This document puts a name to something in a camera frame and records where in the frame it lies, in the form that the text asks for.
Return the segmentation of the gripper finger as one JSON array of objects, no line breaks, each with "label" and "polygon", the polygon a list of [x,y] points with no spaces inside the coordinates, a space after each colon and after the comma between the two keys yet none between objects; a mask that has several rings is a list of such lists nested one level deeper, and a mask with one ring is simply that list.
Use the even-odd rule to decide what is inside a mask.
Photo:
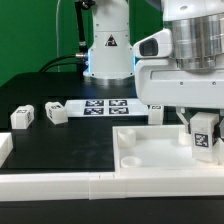
[{"label": "gripper finger", "polygon": [[177,107],[176,108],[176,114],[185,126],[185,132],[187,134],[190,133],[190,119],[192,115],[190,114],[189,110],[184,107]]},{"label": "gripper finger", "polygon": [[224,111],[219,112],[219,122],[215,130],[216,136],[224,140]]}]

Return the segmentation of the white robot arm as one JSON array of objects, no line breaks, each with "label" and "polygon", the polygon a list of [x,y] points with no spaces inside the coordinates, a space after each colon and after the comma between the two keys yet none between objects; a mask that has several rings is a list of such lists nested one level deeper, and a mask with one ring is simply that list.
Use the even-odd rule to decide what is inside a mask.
[{"label": "white robot arm", "polygon": [[145,105],[216,109],[224,116],[224,0],[147,0],[163,28],[131,44],[125,0],[75,0],[93,10],[88,81],[135,79]]}]

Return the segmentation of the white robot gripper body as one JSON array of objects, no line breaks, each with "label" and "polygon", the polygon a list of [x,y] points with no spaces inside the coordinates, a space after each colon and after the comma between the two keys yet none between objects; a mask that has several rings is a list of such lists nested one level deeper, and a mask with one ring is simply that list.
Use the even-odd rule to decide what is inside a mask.
[{"label": "white robot gripper body", "polygon": [[139,60],[136,65],[136,93],[143,104],[224,109],[223,68],[190,73],[175,69],[171,60],[160,62]]}]

